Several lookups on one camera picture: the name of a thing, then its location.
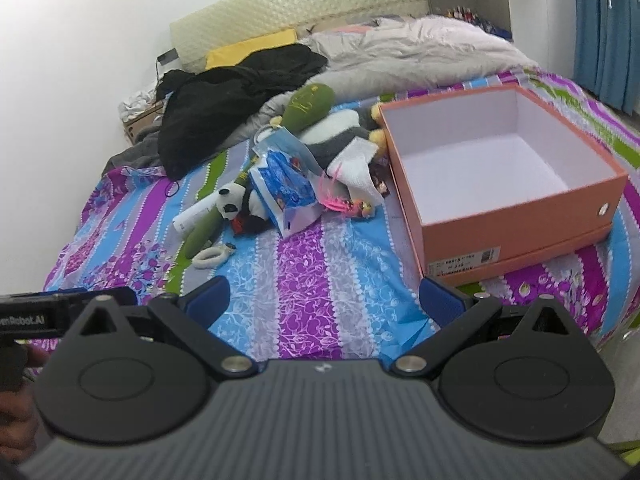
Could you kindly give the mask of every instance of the panda plush toy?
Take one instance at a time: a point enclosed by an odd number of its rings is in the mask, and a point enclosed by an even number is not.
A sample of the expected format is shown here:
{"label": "panda plush toy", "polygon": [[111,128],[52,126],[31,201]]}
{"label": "panda plush toy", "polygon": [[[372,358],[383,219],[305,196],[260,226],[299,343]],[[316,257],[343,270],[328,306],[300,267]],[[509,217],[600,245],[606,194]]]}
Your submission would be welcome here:
{"label": "panda plush toy", "polygon": [[271,220],[251,181],[247,186],[230,182],[218,190],[216,207],[231,222],[234,235],[257,235],[271,227]]}

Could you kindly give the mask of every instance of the cream quilted headboard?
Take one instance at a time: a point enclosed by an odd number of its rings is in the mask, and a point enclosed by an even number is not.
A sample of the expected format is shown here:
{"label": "cream quilted headboard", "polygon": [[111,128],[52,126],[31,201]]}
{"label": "cream quilted headboard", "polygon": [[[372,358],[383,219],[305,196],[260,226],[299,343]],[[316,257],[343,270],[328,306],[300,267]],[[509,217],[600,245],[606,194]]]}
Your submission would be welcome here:
{"label": "cream quilted headboard", "polygon": [[428,0],[221,0],[170,25],[185,70],[201,72],[218,46],[331,16],[367,12],[426,14]]}

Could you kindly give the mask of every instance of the label sticker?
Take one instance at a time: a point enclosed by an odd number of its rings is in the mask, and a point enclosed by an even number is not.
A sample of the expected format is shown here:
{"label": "label sticker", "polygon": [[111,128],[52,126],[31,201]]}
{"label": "label sticker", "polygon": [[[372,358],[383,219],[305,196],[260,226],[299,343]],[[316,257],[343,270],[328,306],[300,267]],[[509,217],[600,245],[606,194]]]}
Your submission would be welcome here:
{"label": "label sticker", "polygon": [[471,270],[486,264],[495,263],[499,258],[500,247],[494,247],[485,251],[478,251],[477,253],[463,254],[462,256],[455,256],[453,258],[447,258],[446,260],[431,262],[427,266],[427,276],[437,277],[446,276],[447,274],[455,274],[457,272],[464,272],[465,270]]}

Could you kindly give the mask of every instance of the green plush toy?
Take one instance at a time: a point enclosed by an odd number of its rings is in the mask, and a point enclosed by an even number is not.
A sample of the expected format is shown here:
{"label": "green plush toy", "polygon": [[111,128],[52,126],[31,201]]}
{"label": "green plush toy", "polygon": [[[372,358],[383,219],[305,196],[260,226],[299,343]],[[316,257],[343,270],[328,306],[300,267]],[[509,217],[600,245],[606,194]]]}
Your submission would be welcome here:
{"label": "green plush toy", "polygon": [[[236,184],[240,184],[240,186],[246,187],[249,183],[249,168],[251,168],[257,161],[258,156],[252,157],[244,168],[242,168],[242,171],[234,182]],[[187,259],[191,260],[207,246],[212,235],[222,230],[223,222],[224,219],[217,207],[214,207],[206,216],[200,219],[196,224],[196,227],[193,228],[193,231],[189,233],[184,241],[184,255]]]}
{"label": "green plush toy", "polygon": [[291,96],[280,125],[297,135],[327,117],[334,103],[335,93],[329,86],[322,83],[303,86]]}

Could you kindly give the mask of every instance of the panda head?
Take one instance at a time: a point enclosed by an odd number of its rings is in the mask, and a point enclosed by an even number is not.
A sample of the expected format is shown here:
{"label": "panda head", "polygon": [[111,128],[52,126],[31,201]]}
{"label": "panda head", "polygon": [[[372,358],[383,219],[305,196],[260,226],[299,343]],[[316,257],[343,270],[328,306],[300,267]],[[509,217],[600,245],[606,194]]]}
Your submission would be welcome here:
{"label": "panda head", "polygon": [[242,208],[242,198],[244,197],[245,188],[240,184],[231,182],[218,190],[218,198],[216,207],[222,218],[233,220]]}

